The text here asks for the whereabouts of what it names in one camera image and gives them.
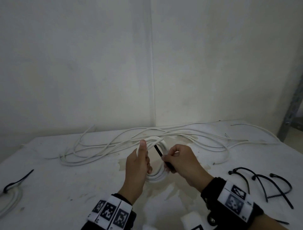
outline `white table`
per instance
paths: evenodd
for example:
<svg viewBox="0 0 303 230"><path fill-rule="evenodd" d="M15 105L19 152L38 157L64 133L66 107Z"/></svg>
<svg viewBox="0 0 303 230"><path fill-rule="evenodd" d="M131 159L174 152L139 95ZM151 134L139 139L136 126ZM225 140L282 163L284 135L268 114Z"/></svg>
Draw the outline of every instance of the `white table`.
<svg viewBox="0 0 303 230"><path fill-rule="evenodd" d="M265 140L274 142L269 134L251 126L230 126L241 121L225 121L210 124L196 124L190 127L213 134L225 133L238 139ZM88 133L84 136L86 143L107 143L122 130ZM128 139L138 131L130 131L120 137ZM147 131L143 135L156 135ZM81 229L86 217L100 198L117 192L124 181L125 158L132 152L126 149L110 154L93 163L68 167L60 164L58 159L45 160L43 157L56 156L65 148L73 146L79 134L38 137L18 150L0 164L0 188L17 181L31 169L34 172L23 182L23 197L8 215L0 220L0 229ZM220 165L212 165L215 159L224 153L214 153L200 149L193 143L181 138L166 138L168 146L181 143L188 144L197 155L201 165L213 176L220 176L237 184L246 191L245 181L238 175L228 175L236 167L247 167L256 173L278 174L286 178L293 186L287 197L294 210L290 209L282 197L265 202L263 191L257 181L251 179L247 171L239 171L249 181L251 196L269 216L287 221L289 229L303 229L303 155L283 143L279 145L244 144L231 149L231 159ZM156 152L149 152L152 161L159 160ZM287 185L275 179L283 191ZM262 180L268 195L277 194L276 188ZM6 202L0 199L0 205ZM170 174L157 184L146 183L143 194L134 205L137 213L135 229L145 223L158 229L183 229L180 217L190 211L198 211L206 217L208 210L195 189L189 187L179 175Z"/></svg>

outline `left hand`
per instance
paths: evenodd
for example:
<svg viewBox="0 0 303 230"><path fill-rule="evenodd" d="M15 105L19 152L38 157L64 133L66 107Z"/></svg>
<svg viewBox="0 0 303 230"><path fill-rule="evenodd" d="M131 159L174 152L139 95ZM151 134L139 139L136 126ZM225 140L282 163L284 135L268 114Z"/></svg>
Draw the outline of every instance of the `left hand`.
<svg viewBox="0 0 303 230"><path fill-rule="evenodd" d="M152 167L149 163L146 141L140 141L138 156L135 149L126 159L125 181L118 192L124 196L132 205L143 192L146 174L151 174Z"/></svg>

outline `metal frame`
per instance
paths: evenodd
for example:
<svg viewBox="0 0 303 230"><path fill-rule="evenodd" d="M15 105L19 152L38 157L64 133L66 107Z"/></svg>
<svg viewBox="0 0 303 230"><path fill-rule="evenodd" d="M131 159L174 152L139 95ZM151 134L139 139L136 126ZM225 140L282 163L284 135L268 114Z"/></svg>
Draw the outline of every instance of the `metal frame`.
<svg viewBox="0 0 303 230"><path fill-rule="evenodd" d="M292 97L290 106L286 112L282 125L279 129L277 137L280 141L284 142L286 135L289 131L289 128L292 126L296 129L303 131L303 124L300 124L303 119L296 118L296 114L303 100L303 75L301 76L301 80L299 85Z"/></svg>

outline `black sleeve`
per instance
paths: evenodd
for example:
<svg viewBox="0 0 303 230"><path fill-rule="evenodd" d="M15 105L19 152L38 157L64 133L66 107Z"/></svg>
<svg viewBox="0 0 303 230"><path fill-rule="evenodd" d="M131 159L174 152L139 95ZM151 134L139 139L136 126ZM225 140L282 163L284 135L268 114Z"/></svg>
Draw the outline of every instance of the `black sleeve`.
<svg viewBox="0 0 303 230"><path fill-rule="evenodd" d="M124 196L122 196L118 193L112 194L112 196L114 196L114 197L132 205ZM137 216L137 214L132 211L128 220L127 220L127 222L126 222L126 225L124 227L125 230L129 230L133 227L136 216ZM81 228L81 230L107 230L107 229L101 228L99 225L97 225L93 222L87 221L84 224L84 226Z"/></svg>

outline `hand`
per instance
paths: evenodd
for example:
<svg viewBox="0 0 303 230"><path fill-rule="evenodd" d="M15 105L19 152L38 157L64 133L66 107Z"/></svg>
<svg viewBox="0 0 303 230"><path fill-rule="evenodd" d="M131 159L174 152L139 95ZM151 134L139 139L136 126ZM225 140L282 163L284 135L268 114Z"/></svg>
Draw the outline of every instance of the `hand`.
<svg viewBox="0 0 303 230"><path fill-rule="evenodd" d="M200 165L189 146L176 144L169 150L168 154L163 155L161 159L164 162L170 162L176 169L176 172L184 177L187 183L195 187L199 192L202 192L213 179ZM164 167L167 171L170 171L166 164L164 164Z"/></svg>
<svg viewBox="0 0 303 230"><path fill-rule="evenodd" d="M125 181L118 192L124 196L132 205L143 191L146 173L151 174L152 167L149 163L146 141L140 141L138 156L135 149L126 159Z"/></svg>

